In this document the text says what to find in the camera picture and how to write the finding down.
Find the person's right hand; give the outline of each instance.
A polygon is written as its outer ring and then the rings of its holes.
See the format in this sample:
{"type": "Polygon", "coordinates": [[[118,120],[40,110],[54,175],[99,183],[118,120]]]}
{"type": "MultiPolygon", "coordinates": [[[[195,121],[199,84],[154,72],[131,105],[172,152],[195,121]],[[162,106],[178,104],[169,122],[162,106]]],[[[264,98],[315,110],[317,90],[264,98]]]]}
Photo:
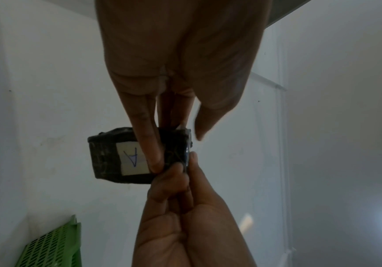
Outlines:
{"type": "Polygon", "coordinates": [[[192,152],[188,174],[176,163],[154,179],[135,242],[132,266],[256,266],[223,199],[192,152]]]}
{"type": "Polygon", "coordinates": [[[95,0],[107,70],[149,168],[160,173],[159,127],[186,126],[201,102],[204,135],[239,102],[271,0],[95,0]]]}

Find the green basket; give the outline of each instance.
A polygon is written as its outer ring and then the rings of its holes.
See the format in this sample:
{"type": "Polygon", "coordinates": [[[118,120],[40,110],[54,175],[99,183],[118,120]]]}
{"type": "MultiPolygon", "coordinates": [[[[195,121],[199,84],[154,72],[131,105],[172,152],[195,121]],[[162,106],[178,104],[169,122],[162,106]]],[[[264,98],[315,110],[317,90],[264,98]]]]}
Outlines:
{"type": "Polygon", "coordinates": [[[71,220],[25,246],[15,267],[81,267],[81,223],[71,220]]]}

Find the white label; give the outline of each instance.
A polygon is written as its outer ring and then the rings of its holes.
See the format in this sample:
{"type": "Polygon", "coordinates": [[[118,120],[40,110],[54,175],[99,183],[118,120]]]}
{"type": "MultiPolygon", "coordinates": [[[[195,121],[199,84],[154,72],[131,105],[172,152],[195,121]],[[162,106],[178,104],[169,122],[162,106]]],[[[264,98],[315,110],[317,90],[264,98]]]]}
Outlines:
{"type": "Polygon", "coordinates": [[[150,173],[147,160],[138,142],[116,143],[123,176],[150,173]]]}

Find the hand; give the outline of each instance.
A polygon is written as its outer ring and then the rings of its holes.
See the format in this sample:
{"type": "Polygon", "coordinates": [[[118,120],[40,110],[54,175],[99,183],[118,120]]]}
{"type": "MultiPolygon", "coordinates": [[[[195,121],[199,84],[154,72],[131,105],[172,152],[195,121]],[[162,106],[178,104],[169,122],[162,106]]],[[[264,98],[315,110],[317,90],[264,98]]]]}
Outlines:
{"type": "Polygon", "coordinates": [[[226,203],[192,152],[189,176],[176,163],[148,191],[132,266],[256,266],[226,203]]]}
{"type": "Polygon", "coordinates": [[[160,127],[186,126],[195,96],[198,140],[235,107],[271,0],[96,0],[105,60],[149,168],[160,173],[160,127]]]}

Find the green plastic crate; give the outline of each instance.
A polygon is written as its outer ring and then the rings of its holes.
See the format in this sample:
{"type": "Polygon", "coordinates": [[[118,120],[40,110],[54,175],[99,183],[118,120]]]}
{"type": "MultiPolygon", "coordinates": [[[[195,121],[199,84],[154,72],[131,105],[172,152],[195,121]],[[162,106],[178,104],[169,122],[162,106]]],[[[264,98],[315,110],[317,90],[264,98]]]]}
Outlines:
{"type": "Polygon", "coordinates": [[[25,246],[15,267],[81,267],[81,224],[71,220],[25,246]]]}

